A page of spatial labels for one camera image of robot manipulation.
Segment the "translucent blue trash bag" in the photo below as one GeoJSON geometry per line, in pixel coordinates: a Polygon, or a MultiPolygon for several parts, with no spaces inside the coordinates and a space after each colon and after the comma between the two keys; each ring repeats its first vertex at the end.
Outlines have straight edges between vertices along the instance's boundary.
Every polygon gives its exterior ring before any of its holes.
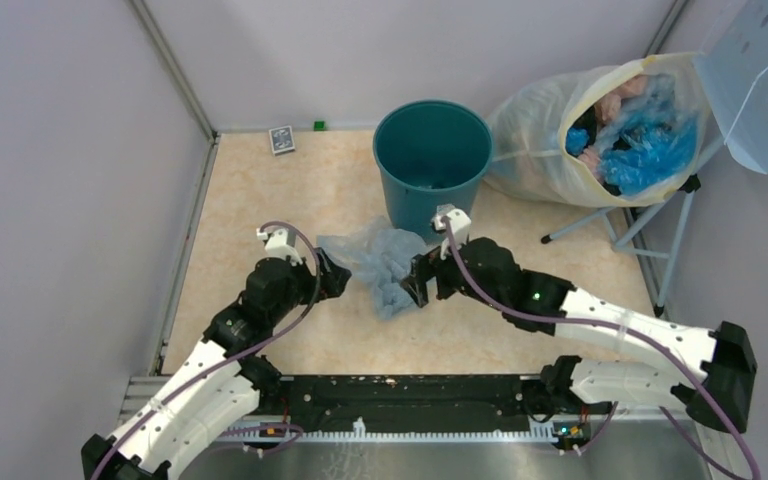
{"type": "Polygon", "coordinates": [[[428,251],[416,233],[397,229],[389,219],[378,216],[350,234],[319,235],[316,242],[367,288],[379,319],[389,320],[416,307],[400,286],[410,273],[412,259],[428,251]]]}

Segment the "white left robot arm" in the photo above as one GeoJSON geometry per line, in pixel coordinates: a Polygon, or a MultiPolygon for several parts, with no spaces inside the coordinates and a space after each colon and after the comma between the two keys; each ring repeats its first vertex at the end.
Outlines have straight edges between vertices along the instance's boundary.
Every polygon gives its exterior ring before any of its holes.
{"type": "Polygon", "coordinates": [[[281,373],[260,351],[301,307],[340,297],[352,274],[315,248],[314,265],[290,258],[257,262],[236,300],[217,313],[160,390],[108,435],[81,449],[87,479],[177,479],[245,415],[279,404],[281,373]]]}

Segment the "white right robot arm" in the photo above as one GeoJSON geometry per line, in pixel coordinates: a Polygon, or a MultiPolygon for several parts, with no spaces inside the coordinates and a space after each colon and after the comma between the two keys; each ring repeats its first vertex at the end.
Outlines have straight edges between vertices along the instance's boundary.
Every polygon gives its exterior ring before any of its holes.
{"type": "Polygon", "coordinates": [[[520,267],[489,238],[457,254],[435,248],[415,256],[400,281],[418,307],[436,297],[470,297],[501,312],[516,328],[583,341],[630,357],[611,366],[576,355],[541,372],[549,404],[572,412],[580,404],[621,402],[683,409],[721,432],[746,431],[758,364],[747,331],[723,321],[714,329],[647,316],[602,300],[571,281],[520,267]]]}

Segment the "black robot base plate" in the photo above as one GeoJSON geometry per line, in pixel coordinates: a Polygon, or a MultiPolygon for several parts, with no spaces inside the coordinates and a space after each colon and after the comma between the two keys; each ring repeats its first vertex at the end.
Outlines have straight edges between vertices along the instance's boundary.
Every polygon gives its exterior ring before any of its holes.
{"type": "Polygon", "coordinates": [[[256,414],[306,432],[348,432],[362,420],[371,433],[524,432],[556,415],[601,414],[536,377],[481,375],[297,375],[264,395],[256,414]]]}

